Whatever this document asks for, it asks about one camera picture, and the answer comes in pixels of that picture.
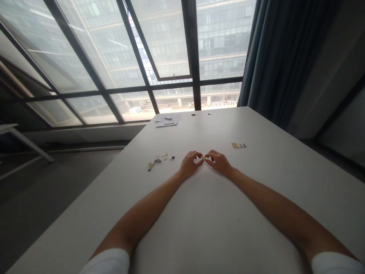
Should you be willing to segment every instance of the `paper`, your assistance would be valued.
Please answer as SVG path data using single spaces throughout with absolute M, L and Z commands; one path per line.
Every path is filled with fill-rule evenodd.
M 166 122 L 162 122 L 162 123 L 157 123 L 156 127 L 174 126 L 176 124 L 178 124 L 176 121 L 166 121 Z
M 166 120 L 165 117 L 172 117 L 171 120 Z M 166 121 L 179 121 L 181 119 L 181 113 L 165 113 L 155 117 L 155 122 L 166 122 Z

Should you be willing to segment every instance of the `white t-shirt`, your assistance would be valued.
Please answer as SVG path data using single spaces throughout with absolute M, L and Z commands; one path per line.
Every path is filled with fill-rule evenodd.
M 123 249 L 108 249 L 92 258 L 80 274 L 128 274 L 129 256 Z M 313 274 L 365 274 L 365 266 L 343 254 L 323 252 L 312 261 Z

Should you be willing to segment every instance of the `white table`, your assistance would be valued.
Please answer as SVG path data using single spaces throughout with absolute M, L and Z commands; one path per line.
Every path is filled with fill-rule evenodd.
M 185 112 L 172 127 L 151 121 L 8 273 L 78 273 L 119 218 L 176 172 L 189 150 L 212 148 L 304 208 L 365 262 L 365 185 L 242 107 Z M 157 152 L 176 159 L 148 172 Z M 252 202 L 204 164 L 140 242 L 132 272 L 293 274 L 307 267 Z

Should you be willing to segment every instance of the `white wall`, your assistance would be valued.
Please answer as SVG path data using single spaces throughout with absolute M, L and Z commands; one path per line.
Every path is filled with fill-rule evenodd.
M 131 123 L 117 126 L 59 129 L 52 131 L 24 132 L 37 145 L 46 142 L 87 143 L 115 140 L 132 140 L 147 123 Z
M 346 0 L 309 75 L 287 131 L 313 138 L 365 73 L 365 1 Z
M 365 167 L 365 86 L 319 141 Z

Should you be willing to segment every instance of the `dark blue curtain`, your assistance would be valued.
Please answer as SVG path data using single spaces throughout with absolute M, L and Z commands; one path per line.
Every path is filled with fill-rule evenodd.
M 286 129 L 342 1 L 258 0 L 238 106 Z

